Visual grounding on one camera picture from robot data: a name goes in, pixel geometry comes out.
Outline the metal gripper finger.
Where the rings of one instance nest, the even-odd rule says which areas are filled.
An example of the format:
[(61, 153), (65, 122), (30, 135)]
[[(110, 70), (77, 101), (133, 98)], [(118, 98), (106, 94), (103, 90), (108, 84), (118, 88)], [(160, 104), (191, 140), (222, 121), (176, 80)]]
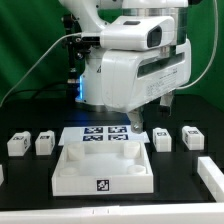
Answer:
[(142, 112), (139, 109), (135, 109), (130, 111), (127, 116), (130, 120), (131, 131), (136, 134), (141, 134), (143, 132)]
[(163, 107), (170, 107), (172, 105), (173, 99), (174, 99), (174, 92), (170, 91), (160, 98), (160, 105)]

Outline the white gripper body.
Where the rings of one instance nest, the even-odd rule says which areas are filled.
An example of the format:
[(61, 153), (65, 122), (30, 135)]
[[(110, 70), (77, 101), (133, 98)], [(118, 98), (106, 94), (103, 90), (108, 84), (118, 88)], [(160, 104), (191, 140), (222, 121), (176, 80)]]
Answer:
[(191, 44), (174, 54), (108, 50), (101, 63), (102, 100), (112, 111), (128, 113), (187, 83), (191, 75)]

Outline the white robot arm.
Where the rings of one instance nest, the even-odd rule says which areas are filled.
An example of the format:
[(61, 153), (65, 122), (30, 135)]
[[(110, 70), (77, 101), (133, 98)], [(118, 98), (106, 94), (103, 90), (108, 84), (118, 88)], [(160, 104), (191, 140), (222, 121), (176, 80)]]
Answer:
[(189, 81), (189, 0), (59, 0), (81, 27), (76, 55), (86, 105), (125, 113), (144, 130), (143, 106), (157, 98), (171, 107), (173, 91)]

